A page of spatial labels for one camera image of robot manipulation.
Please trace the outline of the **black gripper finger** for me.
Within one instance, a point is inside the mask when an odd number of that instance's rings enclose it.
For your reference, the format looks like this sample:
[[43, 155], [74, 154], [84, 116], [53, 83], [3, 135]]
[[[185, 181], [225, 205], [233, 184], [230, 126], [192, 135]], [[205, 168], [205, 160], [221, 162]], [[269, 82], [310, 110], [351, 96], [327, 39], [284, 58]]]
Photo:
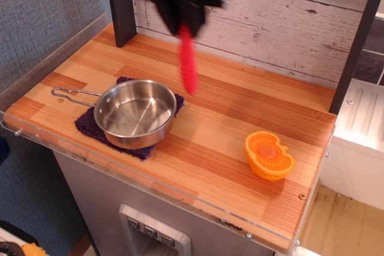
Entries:
[[191, 35], [196, 37], [205, 23], [205, 8], [199, 3], [186, 2], [182, 5], [182, 19]]
[[179, 36], [184, 24], [181, 0], [156, 0], [158, 13], [173, 36]]

